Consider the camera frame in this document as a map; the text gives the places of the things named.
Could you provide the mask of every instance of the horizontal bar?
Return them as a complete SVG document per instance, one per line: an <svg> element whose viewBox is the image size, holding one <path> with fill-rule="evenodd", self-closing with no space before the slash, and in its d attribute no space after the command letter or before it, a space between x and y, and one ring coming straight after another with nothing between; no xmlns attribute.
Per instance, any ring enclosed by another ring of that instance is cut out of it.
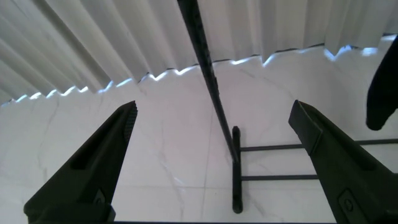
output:
<svg viewBox="0 0 398 224"><path fill-rule="evenodd" d="M313 175L265 175L265 176L242 176L242 181L251 180L318 180L316 174Z"/></svg>
<svg viewBox="0 0 398 224"><path fill-rule="evenodd" d="M375 144L398 144L398 139L360 140L356 142L362 146L369 146ZM280 150L280 149L303 149L303 146L301 144L286 144L286 145L277 145L277 146L241 147L241 152L268 151L268 150Z"/></svg>

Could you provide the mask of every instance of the black pole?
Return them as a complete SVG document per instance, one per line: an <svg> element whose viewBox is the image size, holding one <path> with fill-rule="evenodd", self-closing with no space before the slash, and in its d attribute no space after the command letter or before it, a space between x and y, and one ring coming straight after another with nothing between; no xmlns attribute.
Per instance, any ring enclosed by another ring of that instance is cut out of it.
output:
<svg viewBox="0 0 398 224"><path fill-rule="evenodd" d="M213 66L211 64L210 52L207 46L205 31L201 22L199 6L197 0L178 0L182 17L185 21L189 36L203 77L205 78L207 89L209 90L211 101L216 110L218 121L220 122L225 141L231 153L232 160L238 162L238 153L236 153L231 133L229 131L228 123L225 118L224 109L221 105L220 93L218 92L217 79L214 75Z"/></svg>

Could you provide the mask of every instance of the tile grout line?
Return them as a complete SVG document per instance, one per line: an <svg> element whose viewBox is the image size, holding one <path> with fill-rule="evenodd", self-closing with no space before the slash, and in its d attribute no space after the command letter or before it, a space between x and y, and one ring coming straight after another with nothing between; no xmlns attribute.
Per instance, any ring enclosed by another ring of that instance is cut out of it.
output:
<svg viewBox="0 0 398 224"><path fill-rule="evenodd" d="M210 131L209 131L209 143L208 143L208 147L207 147L207 160L206 160L205 184L204 184L204 186L203 186L203 199L202 199L202 201L201 201L200 221L203 221L203 213L204 213L204 209L205 209L207 170L208 170L209 157L210 157L210 143L211 143L211 130L212 130L212 127L213 127L213 114L214 114L214 110L211 110Z"/></svg>

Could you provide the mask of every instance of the light under curtain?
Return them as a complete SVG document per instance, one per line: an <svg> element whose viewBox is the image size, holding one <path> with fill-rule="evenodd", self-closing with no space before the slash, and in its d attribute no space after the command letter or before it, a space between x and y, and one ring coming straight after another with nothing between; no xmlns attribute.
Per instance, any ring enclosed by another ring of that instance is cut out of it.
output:
<svg viewBox="0 0 398 224"><path fill-rule="evenodd" d="M198 0L213 60L377 47L398 0ZM197 63L176 0L0 1L0 103L104 90Z"/></svg>

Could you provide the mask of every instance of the curtain fold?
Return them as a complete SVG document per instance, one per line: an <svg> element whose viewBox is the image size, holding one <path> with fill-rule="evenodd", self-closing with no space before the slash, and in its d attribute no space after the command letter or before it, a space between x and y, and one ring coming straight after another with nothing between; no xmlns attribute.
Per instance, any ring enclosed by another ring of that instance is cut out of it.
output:
<svg viewBox="0 0 398 224"><path fill-rule="evenodd" d="M398 0L198 0L213 60L324 44L377 47L398 33ZM197 63L175 0L0 1L0 103L92 92Z"/></svg>

